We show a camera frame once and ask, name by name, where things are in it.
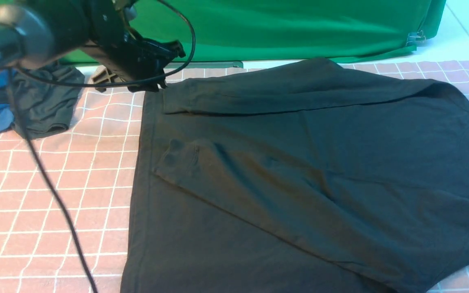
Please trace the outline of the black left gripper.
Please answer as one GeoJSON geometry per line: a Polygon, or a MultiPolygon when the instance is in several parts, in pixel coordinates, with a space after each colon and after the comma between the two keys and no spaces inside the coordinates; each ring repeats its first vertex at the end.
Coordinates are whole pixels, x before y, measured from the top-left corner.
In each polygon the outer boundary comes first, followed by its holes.
{"type": "Polygon", "coordinates": [[[129,21],[133,0],[88,0],[90,38],[82,51],[104,66],[90,78],[96,88],[126,86],[132,92],[166,88],[164,68],[186,56],[180,41],[158,42],[142,37],[129,21]]]}

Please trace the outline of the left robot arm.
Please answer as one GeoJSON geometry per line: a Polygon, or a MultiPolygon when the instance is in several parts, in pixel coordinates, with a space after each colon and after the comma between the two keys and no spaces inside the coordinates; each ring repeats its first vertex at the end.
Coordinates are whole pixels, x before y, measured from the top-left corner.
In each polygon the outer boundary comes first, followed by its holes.
{"type": "Polygon", "coordinates": [[[164,68],[186,57],[179,41],[142,37],[129,24],[134,0],[15,0],[0,5],[0,72],[15,69],[28,78],[103,92],[166,88],[164,68]],[[80,49],[105,67],[90,84],[51,81],[31,71],[80,49]]]}

